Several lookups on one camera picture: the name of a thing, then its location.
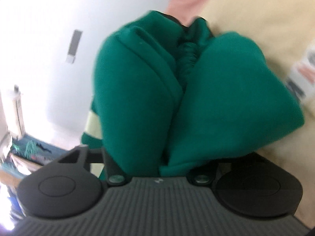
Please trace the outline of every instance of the green fabric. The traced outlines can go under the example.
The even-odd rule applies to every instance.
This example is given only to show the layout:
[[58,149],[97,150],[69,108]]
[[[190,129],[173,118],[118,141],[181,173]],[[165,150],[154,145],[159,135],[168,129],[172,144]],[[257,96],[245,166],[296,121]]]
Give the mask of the green fabric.
[[[106,39],[94,92],[103,145],[131,176],[184,176],[304,123],[252,40],[234,32],[211,37],[202,18],[185,30],[156,11]],[[82,142],[100,145],[86,133]]]

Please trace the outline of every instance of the beige surface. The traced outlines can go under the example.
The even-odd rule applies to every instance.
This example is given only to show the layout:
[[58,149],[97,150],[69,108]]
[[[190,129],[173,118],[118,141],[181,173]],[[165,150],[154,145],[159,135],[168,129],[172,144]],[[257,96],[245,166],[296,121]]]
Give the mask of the beige surface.
[[[215,34],[237,31],[262,49],[270,69],[284,79],[315,39],[315,0],[209,0],[200,13]],[[315,226],[315,101],[305,125],[260,151],[302,183],[296,216]]]

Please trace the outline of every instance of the gray ribbed panel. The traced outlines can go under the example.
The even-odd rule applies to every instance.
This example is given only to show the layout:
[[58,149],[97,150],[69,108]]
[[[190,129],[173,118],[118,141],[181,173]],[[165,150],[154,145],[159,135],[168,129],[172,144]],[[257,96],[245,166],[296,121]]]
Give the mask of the gray ribbed panel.
[[223,208],[212,191],[186,178],[134,178],[110,188],[86,213],[64,220],[28,217],[13,236],[302,236],[309,230],[292,216],[257,221]]

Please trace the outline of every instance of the metal bolt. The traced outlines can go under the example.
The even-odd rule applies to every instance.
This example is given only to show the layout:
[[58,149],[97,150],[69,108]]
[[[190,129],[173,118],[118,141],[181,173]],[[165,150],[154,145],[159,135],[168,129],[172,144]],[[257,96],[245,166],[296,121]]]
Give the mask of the metal bolt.
[[108,181],[113,184],[120,184],[123,181],[125,181],[125,177],[122,175],[114,175],[114,176],[110,176]]
[[210,178],[206,175],[195,176],[195,182],[198,184],[206,184],[210,182]]

